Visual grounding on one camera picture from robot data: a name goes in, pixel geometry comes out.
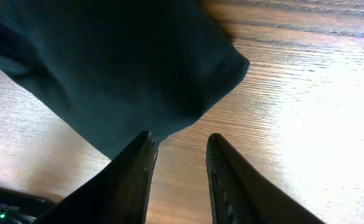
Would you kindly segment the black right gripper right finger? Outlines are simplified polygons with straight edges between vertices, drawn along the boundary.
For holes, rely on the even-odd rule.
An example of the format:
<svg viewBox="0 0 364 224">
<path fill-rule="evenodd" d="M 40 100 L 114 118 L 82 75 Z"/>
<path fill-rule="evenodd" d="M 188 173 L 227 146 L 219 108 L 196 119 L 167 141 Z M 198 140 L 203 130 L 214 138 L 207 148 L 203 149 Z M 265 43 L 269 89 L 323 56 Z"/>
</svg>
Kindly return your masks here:
<svg viewBox="0 0 364 224">
<path fill-rule="evenodd" d="M 206 166 L 215 224 L 323 224 L 262 176 L 221 134 L 207 141 Z"/>
</svg>

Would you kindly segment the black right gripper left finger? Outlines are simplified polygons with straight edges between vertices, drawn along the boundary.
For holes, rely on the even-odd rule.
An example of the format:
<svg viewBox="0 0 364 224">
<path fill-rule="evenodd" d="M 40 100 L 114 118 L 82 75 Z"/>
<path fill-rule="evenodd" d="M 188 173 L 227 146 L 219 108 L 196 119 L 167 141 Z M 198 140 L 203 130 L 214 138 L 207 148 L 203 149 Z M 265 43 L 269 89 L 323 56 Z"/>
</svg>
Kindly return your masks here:
<svg viewBox="0 0 364 224">
<path fill-rule="evenodd" d="M 145 223 L 156 157 L 150 132 L 141 132 L 99 174 L 34 223 Z"/>
</svg>

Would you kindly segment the dark green shirt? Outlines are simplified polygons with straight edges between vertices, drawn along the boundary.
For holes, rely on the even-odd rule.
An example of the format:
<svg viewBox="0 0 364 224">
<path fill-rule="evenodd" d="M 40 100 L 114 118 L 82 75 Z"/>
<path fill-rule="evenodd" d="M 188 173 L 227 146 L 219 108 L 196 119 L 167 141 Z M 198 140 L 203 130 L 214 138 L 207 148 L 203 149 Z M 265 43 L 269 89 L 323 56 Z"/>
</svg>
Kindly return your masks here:
<svg viewBox="0 0 364 224">
<path fill-rule="evenodd" d="M 197 1 L 0 0 L 0 70 L 109 158 L 194 124 L 249 65 Z"/>
</svg>

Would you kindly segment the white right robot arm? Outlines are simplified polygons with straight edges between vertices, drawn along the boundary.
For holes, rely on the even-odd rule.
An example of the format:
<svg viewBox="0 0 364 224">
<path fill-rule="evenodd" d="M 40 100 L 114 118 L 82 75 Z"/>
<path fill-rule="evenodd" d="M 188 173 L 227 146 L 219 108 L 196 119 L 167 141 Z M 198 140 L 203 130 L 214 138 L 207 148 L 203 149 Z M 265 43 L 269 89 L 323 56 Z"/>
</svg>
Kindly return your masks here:
<svg viewBox="0 0 364 224">
<path fill-rule="evenodd" d="M 59 203 L 0 188 L 0 223 L 144 223 L 157 153 L 151 135 L 142 132 Z M 208 138 L 206 166 L 214 224 L 319 222 L 264 178 L 221 134 Z"/>
</svg>

